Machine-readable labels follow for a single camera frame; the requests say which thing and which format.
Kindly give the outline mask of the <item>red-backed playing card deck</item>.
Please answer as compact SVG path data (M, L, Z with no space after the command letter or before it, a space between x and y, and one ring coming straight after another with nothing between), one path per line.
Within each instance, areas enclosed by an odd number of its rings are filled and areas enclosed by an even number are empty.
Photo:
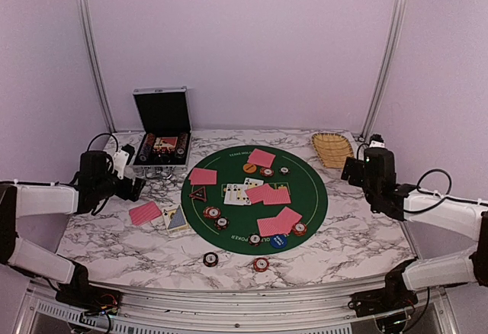
M162 216L162 211L154 201L145 203L129 210L131 223L134 226L141 226Z

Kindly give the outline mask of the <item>red card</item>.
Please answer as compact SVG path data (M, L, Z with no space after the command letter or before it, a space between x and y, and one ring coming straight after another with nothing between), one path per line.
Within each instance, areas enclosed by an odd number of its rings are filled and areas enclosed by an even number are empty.
M289 207L284 207L276 216L276 226L280 233L289 233L295 223L300 222L302 215Z
M193 168L189 175L191 185L215 185L217 183L217 170Z
M265 168L271 168L274 160L275 154L266 152L262 149L254 149L249 155L247 163Z
M287 187L278 189L270 188L266 191L265 196L263 197L264 205L282 205L290 203L291 197Z

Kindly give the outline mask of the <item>black triangular all-in button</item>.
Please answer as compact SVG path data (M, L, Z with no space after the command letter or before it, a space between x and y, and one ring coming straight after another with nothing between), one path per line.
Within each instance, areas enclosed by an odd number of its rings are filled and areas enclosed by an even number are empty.
M201 186L200 188L192 191L189 194L189 198L191 198L192 200L206 202L207 201L206 187L205 186Z

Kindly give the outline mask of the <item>red chip stack mat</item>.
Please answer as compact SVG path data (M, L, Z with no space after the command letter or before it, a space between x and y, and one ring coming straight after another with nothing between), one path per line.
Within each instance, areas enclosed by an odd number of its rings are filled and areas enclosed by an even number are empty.
M221 217L221 211L218 207L205 207L203 211L203 215L207 219L218 219Z
M304 236L307 233L307 225L305 223L297 222L293 225L292 231L296 236Z

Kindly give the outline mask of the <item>dark 100 chips mat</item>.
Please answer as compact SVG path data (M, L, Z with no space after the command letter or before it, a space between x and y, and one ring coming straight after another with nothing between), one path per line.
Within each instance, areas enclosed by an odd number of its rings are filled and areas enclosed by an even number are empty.
M253 234L249 235L249 238L248 238L249 245L259 246L261 244L261 242L262 242L262 237L259 234L253 233Z
M226 217L215 219L214 226L217 230L225 230L230 225L230 220Z
M283 175L287 175L290 173L290 169L288 167L283 166L283 167L280 167L279 172Z

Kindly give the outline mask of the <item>orange big blind button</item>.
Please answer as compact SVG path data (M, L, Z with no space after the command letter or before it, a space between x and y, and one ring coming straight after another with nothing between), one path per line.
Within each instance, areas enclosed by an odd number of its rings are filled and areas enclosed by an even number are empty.
M243 167L242 167L243 171L245 173L248 173L248 174L252 174L252 173L255 173L256 170L257 170L257 166L255 164L252 164L252 163L246 163Z

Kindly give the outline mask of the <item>dark red 100 chip stack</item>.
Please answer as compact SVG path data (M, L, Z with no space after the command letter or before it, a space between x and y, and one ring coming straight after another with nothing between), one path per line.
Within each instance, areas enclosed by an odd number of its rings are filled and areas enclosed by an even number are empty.
M203 263L207 267L214 267L218 264L218 255L214 252L207 252L203 256Z

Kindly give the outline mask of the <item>dark 100 chips bottom mat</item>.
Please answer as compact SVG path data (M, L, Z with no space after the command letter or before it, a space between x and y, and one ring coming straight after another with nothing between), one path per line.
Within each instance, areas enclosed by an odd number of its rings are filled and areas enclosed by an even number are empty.
M253 233L253 234L249 235L249 238L248 238L249 245L259 246L261 244L261 242L262 242L262 237L259 234Z

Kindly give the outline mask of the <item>orange-red 5 chip stack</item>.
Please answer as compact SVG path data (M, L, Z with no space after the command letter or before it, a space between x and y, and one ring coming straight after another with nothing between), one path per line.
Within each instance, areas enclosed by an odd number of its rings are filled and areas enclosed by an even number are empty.
M257 272L267 271L269 268L269 261L263 257L256 258L253 262L253 268Z

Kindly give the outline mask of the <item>dark 100 chips top mat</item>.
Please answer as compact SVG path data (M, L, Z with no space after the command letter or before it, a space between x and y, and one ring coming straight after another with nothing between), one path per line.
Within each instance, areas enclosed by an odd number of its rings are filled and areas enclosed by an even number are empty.
M290 169L288 167L283 166L283 167L280 167L279 172L283 175L287 175L290 173Z

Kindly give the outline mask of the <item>red card mat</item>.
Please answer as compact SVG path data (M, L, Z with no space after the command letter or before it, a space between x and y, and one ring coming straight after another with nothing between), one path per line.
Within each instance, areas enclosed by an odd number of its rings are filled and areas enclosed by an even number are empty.
M261 237L269 237L284 233L281 221L277 217L262 218L256 220L256 222Z
M272 187L269 184L263 184L254 188L248 188L246 195L251 204L257 204L263 202L270 191L272 191Z

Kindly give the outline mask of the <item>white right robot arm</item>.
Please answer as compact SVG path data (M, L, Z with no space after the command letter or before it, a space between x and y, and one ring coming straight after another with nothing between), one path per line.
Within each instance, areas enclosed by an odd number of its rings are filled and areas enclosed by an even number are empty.
M400 222L422 223L471 239L464 251L432 259L401 262L384 277L384 287L352 295L351 305L368 313L417 303L423 288L476 282L487 285L487 202L456 198L449 191L429 191L420 184L399 184L394 154L369 147L363 159L348 157L343 180L359 187L371 212Z

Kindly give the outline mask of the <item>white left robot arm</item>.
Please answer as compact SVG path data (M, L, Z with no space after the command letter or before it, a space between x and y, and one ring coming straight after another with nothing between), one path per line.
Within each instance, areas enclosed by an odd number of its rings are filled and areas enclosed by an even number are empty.
M106 310L115 308L120 291L89 282L88 269L21 236L16 222L36 215L99 214L116 196L137 201L146 184L124 174L129 154L88 150L68 184L4 181L1 183L1 263L34 278L55 283L56 299L72 306Z

